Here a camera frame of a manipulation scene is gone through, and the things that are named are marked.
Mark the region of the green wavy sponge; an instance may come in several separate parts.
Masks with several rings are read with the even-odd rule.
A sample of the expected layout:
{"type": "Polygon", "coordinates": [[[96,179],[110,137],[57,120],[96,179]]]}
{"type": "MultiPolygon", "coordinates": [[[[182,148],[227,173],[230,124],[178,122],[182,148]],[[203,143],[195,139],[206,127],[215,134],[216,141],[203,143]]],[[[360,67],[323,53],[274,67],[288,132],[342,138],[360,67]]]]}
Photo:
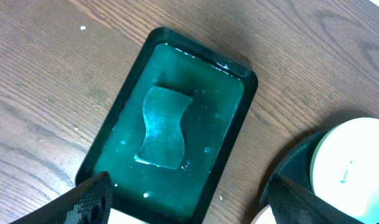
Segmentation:
{"type": "Polygon", "coordinates": [[[179,167],[185,152],[180,122],[191,102],[191,97],[167,88],[153,86],[149,90],[143,102],[146,133],[135,161],[167,169],[179,167]]]}

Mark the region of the black round tray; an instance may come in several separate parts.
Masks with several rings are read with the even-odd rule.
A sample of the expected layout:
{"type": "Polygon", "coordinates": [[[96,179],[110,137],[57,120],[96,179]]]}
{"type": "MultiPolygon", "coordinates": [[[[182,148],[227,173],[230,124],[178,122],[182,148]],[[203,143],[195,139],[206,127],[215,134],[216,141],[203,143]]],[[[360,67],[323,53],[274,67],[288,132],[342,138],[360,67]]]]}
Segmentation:
{"type": "Polygon", "coordinates": [[[278,166],[275,168],[275,170],[270,175],[267,181],[267,184],[261,195],[259,211],[263,209],[265,206],[269,205],[269,182],[275,174],[280,174],[288,177],[293,182],[300,185],[301,187],[304,187],[305,189],[307,189],[315,195],[315,193],[312,190],[310,178],[311,159],[316,149],[316,146],[327,133],[328,131],[321,131],[317,134],[313,134],[305,140],[301,141],[288,152],[288,154],[278,164],[278,166]]]}

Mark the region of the mint green plate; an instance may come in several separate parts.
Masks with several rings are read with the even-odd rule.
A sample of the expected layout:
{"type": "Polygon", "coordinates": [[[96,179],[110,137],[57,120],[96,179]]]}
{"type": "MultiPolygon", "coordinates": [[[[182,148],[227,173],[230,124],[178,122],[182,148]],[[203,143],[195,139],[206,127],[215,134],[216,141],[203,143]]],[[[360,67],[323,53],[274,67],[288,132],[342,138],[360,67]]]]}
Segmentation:
{"type": "Polygon", "coordinates": [[[261,209],[254,217],[251,224],[276,224],[271,206],[267,205],[261,209]]]}

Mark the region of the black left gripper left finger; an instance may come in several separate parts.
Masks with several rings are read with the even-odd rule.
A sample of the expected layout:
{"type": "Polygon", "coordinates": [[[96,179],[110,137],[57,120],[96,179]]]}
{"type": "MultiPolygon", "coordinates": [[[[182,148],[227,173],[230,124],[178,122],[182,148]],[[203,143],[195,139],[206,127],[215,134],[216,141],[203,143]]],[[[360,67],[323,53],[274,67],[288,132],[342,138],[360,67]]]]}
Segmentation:
{"type": "Polygon", "coordinates": [[[100,172],[11,224],[105,224],[113,201],[108,172],[100,172]]]}

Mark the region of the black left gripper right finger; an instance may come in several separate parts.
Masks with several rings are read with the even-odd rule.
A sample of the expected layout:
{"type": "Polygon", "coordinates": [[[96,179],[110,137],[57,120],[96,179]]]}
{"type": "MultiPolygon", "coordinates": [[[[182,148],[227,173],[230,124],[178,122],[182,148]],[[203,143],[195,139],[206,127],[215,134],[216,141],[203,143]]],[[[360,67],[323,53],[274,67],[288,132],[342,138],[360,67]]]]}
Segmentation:
{"type": "Polygon", "coordinates": [[[269,182],[268,203],[277,224],[359,223],[280,174],[275,174],[269,182]]]}

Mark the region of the black rectangular soap tray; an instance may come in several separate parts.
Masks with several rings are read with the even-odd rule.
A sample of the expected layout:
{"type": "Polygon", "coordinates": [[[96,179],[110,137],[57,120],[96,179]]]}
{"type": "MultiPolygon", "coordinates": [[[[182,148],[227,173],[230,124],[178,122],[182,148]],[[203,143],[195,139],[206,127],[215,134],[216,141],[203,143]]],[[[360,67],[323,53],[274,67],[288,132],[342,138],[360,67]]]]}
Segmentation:
{"type": "Polygon", "coordinates": [[[75,178],[106,171],[112,207],[148,223],[201,223],[258,87],[254,71],[165,27],[151,31],[75,178]],[[137,162],[153,86],[192,98],[177,169],[137,162]]]}

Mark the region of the white plate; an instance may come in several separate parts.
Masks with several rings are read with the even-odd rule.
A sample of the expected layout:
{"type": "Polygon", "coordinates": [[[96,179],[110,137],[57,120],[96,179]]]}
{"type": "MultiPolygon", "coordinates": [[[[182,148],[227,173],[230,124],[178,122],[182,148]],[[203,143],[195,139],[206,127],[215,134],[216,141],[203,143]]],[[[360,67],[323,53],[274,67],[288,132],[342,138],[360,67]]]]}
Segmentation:
{"type": "Polygon", "coordinates": [[[316,196],[363,223],[379,223],[379,119],[356,118],[318,143],[310,178],[316,196]]]}

